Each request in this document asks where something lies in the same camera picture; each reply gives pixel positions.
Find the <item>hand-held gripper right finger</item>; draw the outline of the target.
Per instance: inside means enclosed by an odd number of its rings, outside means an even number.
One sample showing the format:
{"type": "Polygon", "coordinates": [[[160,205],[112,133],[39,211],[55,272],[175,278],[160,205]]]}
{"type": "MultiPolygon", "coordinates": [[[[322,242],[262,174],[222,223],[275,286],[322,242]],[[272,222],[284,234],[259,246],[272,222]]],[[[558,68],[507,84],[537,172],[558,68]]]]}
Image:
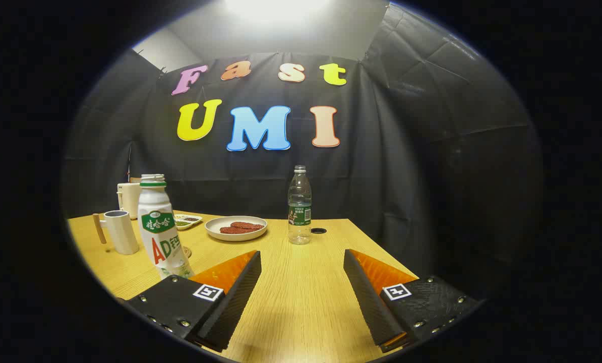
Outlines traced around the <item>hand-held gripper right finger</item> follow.
{"type": "Polygon", "coordinates": [[[441,335],[481,305],[438,276],[417,278],[356,250],[345,250],[343,270],[383,353],[441,335]]]}

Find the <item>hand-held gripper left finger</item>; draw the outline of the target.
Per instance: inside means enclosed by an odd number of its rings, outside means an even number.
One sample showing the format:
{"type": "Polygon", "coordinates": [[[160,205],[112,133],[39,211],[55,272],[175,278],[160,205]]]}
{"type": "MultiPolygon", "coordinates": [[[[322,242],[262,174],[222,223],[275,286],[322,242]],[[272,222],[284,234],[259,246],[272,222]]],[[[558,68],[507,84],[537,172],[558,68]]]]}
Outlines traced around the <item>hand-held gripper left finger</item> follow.
{"type": "Polygon", "coordinates": [[[125,306],[172,335],[222,352],[261,275],[261,253],[248,251],[191,278],[172,274],[125,306]]]}

